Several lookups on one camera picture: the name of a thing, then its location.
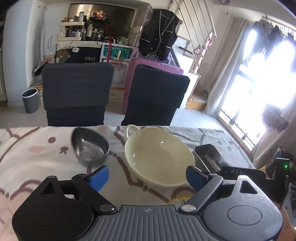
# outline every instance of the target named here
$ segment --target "pink cushion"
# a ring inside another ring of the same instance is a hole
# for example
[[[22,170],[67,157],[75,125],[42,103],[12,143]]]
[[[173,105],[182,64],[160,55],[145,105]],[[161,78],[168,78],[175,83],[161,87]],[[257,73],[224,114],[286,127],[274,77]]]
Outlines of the pink cushion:
[[[147,60],[144,58],[132,58],[131,62],[129,64],[128,67],[128,73],[126,76],[126,86],[124,87],[124,95],[123,95],[123,102],[122,102],[122,110],[125,113],[126,112],[126,108],[128,106],[128,95],[129,95],[129,91],[131,89],[131,84],[133,81],[133,74],[135,72],[135,68],[138,64],[145,64],[157,69],[161,69],[164,70],[166,72],[172,73],[172,74],[179,74],[179,75],[183,75],[184,70],[178,67],[174,67],[168,64],[163,64],[160,62],[155,62],[155,61],[151,61],[151,60]]]

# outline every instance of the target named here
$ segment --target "rectangular metal tray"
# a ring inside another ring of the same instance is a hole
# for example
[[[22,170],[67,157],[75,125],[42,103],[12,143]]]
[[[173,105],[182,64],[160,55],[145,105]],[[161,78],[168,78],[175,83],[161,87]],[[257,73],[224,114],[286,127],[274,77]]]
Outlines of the rectangular metal tray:
[[[223,166],[229,166],[217,149],[211,145],[196,146],[193,151],[195,165],[205,173],[217,173]]]

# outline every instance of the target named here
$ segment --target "gray trash can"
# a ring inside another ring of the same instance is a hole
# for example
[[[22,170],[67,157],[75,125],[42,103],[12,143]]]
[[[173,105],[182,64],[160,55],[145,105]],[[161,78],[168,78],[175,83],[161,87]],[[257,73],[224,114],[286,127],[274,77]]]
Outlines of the gray trash can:
[[[30,88],[22,93],[22,100],[28,114],[34,113],[38,110],[38,90]]]

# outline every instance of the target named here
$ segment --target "white tablecloth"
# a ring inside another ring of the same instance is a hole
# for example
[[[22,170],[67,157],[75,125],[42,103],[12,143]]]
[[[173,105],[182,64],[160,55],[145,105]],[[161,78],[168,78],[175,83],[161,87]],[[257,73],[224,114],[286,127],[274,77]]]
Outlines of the white tablecloth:
[[[222,130],[160,127],[183,141],[191,150],[212,144],[231,166],[250,167],[251,162],[228,133]],[[110,178],[100,194],[117,208],[128,205],[162,205],[173,198],[195,192],[189,185],[158,188],[146,185],[128,170],[124,157],[124,127],[96,126],[110,152],[104,163]],[[0,129],[0,240],[17,240],[11,226],[14,212],[49,175],[68,180],[78,173],[90,174],[94,167],[78,162],[71,147],[72,127]]]

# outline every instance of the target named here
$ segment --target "curtain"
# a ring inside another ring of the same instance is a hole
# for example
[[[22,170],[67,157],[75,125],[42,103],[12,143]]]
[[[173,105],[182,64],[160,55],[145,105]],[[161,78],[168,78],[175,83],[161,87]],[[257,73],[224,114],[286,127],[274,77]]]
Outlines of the curtain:
[[[261,137],[250,154],[250,159],[253,159],[256,168],[261,168],[271,162],[280,146],[296,157],[296,95],[287,106],[281,109],[281,113],[289,125],[281,133],[274,130],[266,132]]]
[[[214,118],[218,118],[225,97],[239,72],[250,31],[251,27],[247,20],[234,18],[216,64],[216,66],[221,66],[221,69],[215,69],[209,79],[205,79],[205,81],[214,84],[209,93],[204,112]]]

